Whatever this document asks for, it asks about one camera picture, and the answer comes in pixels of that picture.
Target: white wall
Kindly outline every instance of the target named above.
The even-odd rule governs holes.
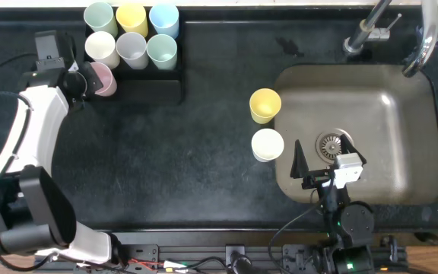
[[[96,0],[0,0],[0,7],[86,7]],[[112,5],[138,2],[145,6],[175,3],[184,6],[244,6],[244,5],[375,5],[378,0],[102,0]],[[393,0],[392,5],[419,5],[420,0]]]

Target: yellow cup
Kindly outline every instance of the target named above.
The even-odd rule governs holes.
[[[148,35],[146,10],[140,4],[127,3],[121,5],[116,12],[116,20],[125,32],[136,32],[143,37]]]
[[[281,109],[280,96],[269,88],[258,89],[249,99],[249,109],[255,122],[268,123]]]

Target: black rack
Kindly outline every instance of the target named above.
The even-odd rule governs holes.
[[[157,34],[149,18],[149,8],[145,8],[148,20],[148,35],[145,37],[148,42],[150,38]],[[118,25],[118,38],[125,33],[122,27]],[[177,61],[173,70],[160,70],[150,59],[148,66],[144,69],[132,69],[120,57],[118,67],[112,69],[118,88],[115,94],[109,97],[97,95],[89,96],[89,101],[118,101],[138,104],[180,104],[183,100],[183,17],[179,16],[179,36],[175,39],[177,44]],[[89,37],[94,31],[86,25],[85,36]],[[94,62],[86,53],[84,61]]]

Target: pink cup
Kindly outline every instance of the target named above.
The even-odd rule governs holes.
[[[103,82],[103,87],[97,90],[95,94],[104,97],[113,95],[116,92],[118,85],[113,76],[113,73],[111,72],[111,69],[108,68],[107,65],[104,65],[100,62],[92,62],[90,65],[96,72],[97,77],[99,77],[100,81]]]

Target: faucet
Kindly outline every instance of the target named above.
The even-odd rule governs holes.
[[[368,15],[366,19],[359,23],[354,35],[344,40],[343,49],[349,56],[354,56],[361,53],[364,42],[373,40],[371,36],[373,31],[376,30],[375,23],[379,20],[381,14],[388,8],[391,2],[392,0],[380,0],[371,11],[370,15]],[[408,64],[405,65],[401,72],[405,77],[412,77],[415,75],[415,73],[421,70],[422,67],[424,67],[437,42],[437,0],[421,0],[421,2],[422,17],[424,19],[424,36],[422,38],[421,45],[419,45],[416,52],[412,53],[412,55],[408,57]],[[389,37],[389,34],[388,36],[385,35],[382,40],[387,40],[387,37]]]

